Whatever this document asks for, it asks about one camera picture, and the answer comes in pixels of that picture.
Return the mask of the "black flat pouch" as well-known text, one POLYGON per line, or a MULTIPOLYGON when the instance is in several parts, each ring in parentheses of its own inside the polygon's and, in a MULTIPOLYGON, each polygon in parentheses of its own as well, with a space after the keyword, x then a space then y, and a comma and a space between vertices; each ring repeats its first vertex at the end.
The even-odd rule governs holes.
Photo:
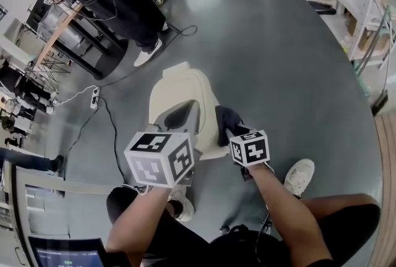
POLYGON ((319 15, 335 15, 337 13, 331 4, 317 1, 308 1, 308 3, 319 15))

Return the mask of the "person's left black sock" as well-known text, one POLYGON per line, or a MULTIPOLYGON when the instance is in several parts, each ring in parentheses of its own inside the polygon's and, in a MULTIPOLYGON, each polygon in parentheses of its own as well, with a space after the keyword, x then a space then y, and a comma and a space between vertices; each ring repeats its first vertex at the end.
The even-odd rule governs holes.
POLYGON ((179 219, 184 211, 183 204, 179 200, 170 199, 168 200, 168 205, 170 206, 172 217, 179 219))

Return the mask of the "brown cardboard carton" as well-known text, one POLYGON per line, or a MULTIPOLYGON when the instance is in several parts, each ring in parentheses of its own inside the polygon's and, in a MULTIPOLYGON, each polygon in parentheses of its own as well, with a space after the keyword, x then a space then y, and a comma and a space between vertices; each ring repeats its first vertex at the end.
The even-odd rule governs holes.
MULTIPOLYGON (((356 19, 349 13, 347 15, 347 27, 348 32, 351 36, 355 33, 356 28, 356 19)), ((363 31, 362 37, 358 43, 358 48, 361 52, 366 52, 370 47, 371 43, 374 40, 374 35, 376 34, 375 31, 367 30, 366 28, 363 31)), ((379 36, 377 44, 375 45, 375 51, 384 51, 386 48, 389 47, 389 34, 383 34, 379 36)))

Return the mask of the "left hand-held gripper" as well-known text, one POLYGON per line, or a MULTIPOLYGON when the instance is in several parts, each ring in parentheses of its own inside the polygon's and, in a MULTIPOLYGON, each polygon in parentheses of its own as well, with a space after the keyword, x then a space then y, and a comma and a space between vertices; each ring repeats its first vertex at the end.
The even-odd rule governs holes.
POLYGON ((199 113, 196 100, 179 103, 133 136, 124 154, 138 184, 171 189, 191 185, 201 156, 195 149, 199 113))

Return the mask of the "dark purple cloth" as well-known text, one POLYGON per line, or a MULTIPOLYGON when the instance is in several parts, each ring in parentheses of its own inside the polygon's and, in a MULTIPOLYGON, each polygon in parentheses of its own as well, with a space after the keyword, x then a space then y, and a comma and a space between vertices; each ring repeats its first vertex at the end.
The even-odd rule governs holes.
POLYGON ((238 125, 243 122, 243 120, 241 116, 234 110, 220 105, 215 107, 215 114, 218 125, 217 144, 220 147, 228 146, 230 141, 228 139, 226 130, 231 132, 232 137, 239 136, 237 128, 238 125))

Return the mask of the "person's left white shoe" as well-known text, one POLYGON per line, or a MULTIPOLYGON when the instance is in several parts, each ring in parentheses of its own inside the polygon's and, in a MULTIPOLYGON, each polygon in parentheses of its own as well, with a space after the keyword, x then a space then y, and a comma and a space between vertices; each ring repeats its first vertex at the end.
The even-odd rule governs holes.
POLYGON ((183 204, 183 208, 184 208, 183 214, 179 219, 176 219, 181 222, 190 221, 192 219, 193 214, 195 213, 194 206, 192 202, 188 199, 186 192, 187 192, 186 186, 177 185, 172 189, 168 197, 168 200, 170 199, 179 200, 183 204))

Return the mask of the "person's black shirt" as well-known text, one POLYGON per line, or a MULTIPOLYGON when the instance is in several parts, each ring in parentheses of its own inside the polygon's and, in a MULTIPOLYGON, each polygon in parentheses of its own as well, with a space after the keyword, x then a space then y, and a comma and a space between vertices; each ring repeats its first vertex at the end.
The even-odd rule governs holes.
POLYGON ((212 267, 290 267, 290 254, 284 242, 271 235, 248 229, 230 232, 210 243, 212 267))

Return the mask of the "black-headed broom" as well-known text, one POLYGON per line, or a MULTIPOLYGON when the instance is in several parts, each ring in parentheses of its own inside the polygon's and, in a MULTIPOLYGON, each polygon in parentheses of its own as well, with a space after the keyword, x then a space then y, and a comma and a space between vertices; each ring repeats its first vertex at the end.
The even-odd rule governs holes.
POLYGON ((383 65, 386 65, 386 72, 384 76, 384 83, 382 86, 382 90, 379 96, 371 105, 371 112, 374 117, 377 116, 377 114, 384 108, 384 106, 387 104, 389 100, 388 91, 387 91, 387 79, 389 77, 389 70, 391 63, 390 59, 394 50, 394 40, 396 38, 396 32, 393 30, 393 25, 392 25, 392 7, 390 4, 386 7, 383 21, 385 23, 386 30, 389 34, 389 48, 385 54, 385 58, 382 63, 383 65))

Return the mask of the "white power strip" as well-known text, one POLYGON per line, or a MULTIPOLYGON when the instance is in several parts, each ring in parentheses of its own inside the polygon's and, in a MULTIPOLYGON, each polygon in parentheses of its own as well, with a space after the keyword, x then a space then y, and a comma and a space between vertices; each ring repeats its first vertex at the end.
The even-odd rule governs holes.
POLYGON ((98 87, 95 87, 92 91, 92 97, 90 101, 91 109, 97 109, 99 97, 100 97, 100 89, 98 87))

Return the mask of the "round wooden table black legs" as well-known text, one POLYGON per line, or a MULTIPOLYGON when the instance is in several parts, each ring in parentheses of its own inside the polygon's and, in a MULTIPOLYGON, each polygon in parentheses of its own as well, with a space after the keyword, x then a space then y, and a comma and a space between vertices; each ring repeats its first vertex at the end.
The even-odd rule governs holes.
POLYGON ((117 39, 115 34, 112 33, 102 21, 95 20, 93 18, 91 11, 87 10, 84 5, 78 4, 75 6, 75 8, 71 9, 71 13, 67 19, 55 31, 55 34, 49 39, 49 41, 46 42, 42 52, 37 58, 38 62, 41 62, 46 56, 47 52, 54 48, 69 58, 69 60, 83 68, 83 70, 91 74, 96 80, 102 80, 109 76, 109 74, 112 73, 115 68, 117 68, 127 51, 128 44, 129 43, 127 40, 117 39), (89 34, 85 28, 75 21, 75 18, 78 16, 87 20, 99 33, 104 36, 106 40, 109 41, 110 44, 105 47, 100 43, 100 41, 89 34), (65 29, 67 25, 71 25, 74 30, 81 34, 94 48, 101 52, 101 56, 95 66, 76 55, 76 53, 58 41, 59 34, 65 29))

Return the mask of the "person's right leg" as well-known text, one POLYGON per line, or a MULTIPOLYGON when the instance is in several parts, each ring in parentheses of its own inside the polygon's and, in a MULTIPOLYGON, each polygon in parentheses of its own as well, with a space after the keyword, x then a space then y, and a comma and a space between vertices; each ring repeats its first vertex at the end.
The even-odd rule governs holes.
POLYGON ((334 195, 309 199, 301 198, 300 201, 307 206, 317 220, 350 206, 370 204, 379 205, 372 196, 365 193, 334 195))

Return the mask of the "beige plastic trash bin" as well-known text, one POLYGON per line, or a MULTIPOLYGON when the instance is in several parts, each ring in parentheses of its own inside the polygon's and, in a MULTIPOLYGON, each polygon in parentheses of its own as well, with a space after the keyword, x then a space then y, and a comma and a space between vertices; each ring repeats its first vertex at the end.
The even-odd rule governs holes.
POLYGON ((150 95, 148 122, 154 124, 161 113, 185 101, 196 100, 199 104, 199 128, 197 149, 201 160, 226 156, 228 146, 218 146, 219 130, 215 108, 219 105, 208 78, 198 69, 182 62, 163 71, 150 95))

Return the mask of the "foil-wrapped machine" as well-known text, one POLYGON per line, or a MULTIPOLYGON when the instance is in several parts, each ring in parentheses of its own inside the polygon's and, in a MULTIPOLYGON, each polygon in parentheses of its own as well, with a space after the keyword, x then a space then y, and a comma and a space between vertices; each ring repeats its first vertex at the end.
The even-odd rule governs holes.
MULTIPOLYGON (((38 23, 37 34, 44 41, 55 34, 55 31, 67 19, 69 14, 62 7, 52 4, 43 18, 38 23)), ((58 41, 77 55, 83 55, 89 47, 89 43, 71 25, 67 25, 58 36, 58 41)))

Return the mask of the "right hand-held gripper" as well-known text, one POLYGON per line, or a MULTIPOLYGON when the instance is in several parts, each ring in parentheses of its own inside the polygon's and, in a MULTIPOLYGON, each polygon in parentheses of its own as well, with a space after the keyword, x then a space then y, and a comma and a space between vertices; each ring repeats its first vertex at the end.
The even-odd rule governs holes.
POLYGON ((234 131, 227 129, 227 138, 232 160, 240 166, 244 181, 252 179, 249 166, 264 164, 274 172, 269 164, 269 141, 264 130, 250 129, 245 124, 239 123, 234 131))

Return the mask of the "black rolling stool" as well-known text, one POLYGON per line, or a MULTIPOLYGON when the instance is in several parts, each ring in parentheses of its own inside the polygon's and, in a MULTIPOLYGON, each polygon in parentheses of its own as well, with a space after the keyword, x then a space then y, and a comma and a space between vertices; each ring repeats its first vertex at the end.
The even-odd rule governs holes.
MULTIPOLYGON (((261 234, 270 234, 271 230, 272 230, 272 226, 273 226, 272 221, 270 219, 266 219, 266 220, 261 221, 261 223, 262 224, 261 224, 260 231, 258 231, 257 233, 259 235, 261 235, 261 234)), ((243 225, 243 224, 238 225, 238 226, 233 226, 233 227, 222 226, 220 228, 220 232, 221 232, 222 235, 226 235, 226 234, 228 234, 230 232, 237 232, 237 231, 242 232, 242 231, 247 231, 247 230, 248 230, 248 228, 245 225, 243 225)))

